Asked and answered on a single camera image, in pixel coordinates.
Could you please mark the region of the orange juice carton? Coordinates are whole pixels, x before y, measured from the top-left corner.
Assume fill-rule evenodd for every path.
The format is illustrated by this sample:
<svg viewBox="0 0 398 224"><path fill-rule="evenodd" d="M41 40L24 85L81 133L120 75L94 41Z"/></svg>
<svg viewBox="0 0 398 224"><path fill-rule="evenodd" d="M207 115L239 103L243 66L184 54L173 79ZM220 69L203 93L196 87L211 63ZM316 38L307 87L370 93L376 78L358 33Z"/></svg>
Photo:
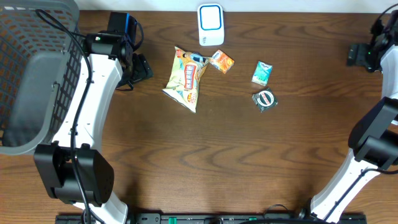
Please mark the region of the orange juice carton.
<svg viewBox="0 0 398 224"><path fill-rule="evenodd" d="M226 74L234 65L234 60L222 50L217 50L210 58L210 63L219 71Z"/></svg>

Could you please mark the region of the dark green round-label packet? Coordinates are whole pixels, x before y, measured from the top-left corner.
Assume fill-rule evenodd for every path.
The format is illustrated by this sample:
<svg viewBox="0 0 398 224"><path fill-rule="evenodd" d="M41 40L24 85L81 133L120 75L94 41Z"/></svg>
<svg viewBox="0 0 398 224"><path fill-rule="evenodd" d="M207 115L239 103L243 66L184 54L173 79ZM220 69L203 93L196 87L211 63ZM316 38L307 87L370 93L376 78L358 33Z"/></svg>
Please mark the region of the dark green round-label packet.
<svg viewBox="0 0 398 224"><path fill-rule="evenodd" d="M261 113L275 107L279 103L269 87L253 94L252 100Z"/></svg>

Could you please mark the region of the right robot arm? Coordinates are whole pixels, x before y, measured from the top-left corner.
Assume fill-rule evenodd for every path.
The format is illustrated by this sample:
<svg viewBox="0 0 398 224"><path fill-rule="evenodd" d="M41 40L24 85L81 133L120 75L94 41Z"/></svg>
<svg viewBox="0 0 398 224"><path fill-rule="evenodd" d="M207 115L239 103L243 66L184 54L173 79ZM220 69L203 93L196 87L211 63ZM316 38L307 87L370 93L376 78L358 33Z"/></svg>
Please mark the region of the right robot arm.
<svg viewBox="0 0 398 224"><path fill-rule="evenodd" d="M388 23L377 17L370 30L370 43L351 45L347 59L349 66L382 73L381 100L351 131L344 163L300 212L303 220L338 223L345 208L370 180L379 174L391 175L390 166L397 165L397 133L388 129L397 124L397 6L388 10Z"/></svg>

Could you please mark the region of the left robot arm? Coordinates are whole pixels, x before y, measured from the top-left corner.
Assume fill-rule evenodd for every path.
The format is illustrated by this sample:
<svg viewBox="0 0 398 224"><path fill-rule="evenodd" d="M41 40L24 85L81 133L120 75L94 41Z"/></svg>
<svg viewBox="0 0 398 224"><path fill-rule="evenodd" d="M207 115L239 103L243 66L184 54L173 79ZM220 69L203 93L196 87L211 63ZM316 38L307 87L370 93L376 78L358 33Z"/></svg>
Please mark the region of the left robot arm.
<svg viewBox="0 0 398 224"><path fill-rule="evenodd" d="M51 198L82 210L76 223L130 223L128 206L113 192L114 170L101 155L103 126L114 91L131 91L153 76L137 53L143 28L125 12L112 12L108 27L88 34L78 84L67 115L50 144L39 144L34 162Z"/></svg>

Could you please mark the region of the green tissue pack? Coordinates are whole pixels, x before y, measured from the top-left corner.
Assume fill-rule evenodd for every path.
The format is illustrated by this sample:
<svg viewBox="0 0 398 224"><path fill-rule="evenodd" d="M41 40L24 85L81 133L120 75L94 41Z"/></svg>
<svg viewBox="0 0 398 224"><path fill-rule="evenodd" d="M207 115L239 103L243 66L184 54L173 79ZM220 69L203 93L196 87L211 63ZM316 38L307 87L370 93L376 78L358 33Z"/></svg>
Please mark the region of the green tissue pack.
<svg viewBox="0 0 398 224"><path fill-rule="evenodd" d="M272 69L272 65L258 61L251 81L258 85L266 86L268 84Z"/></svg>

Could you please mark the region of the yellow chips bag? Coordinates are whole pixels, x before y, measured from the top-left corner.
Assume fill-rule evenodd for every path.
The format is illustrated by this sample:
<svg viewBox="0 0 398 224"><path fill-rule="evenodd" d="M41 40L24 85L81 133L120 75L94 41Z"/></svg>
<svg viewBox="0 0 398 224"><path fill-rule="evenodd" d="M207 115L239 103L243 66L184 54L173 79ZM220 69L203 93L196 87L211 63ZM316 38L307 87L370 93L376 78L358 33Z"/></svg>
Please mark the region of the yellow chips bag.
<svg viewBox="0 0 398 224"><path fill-rule="evenodd" d="M169 82L162 92L192 113L196 113L200 79L208 63L208 57L175 47Z"/></svg>

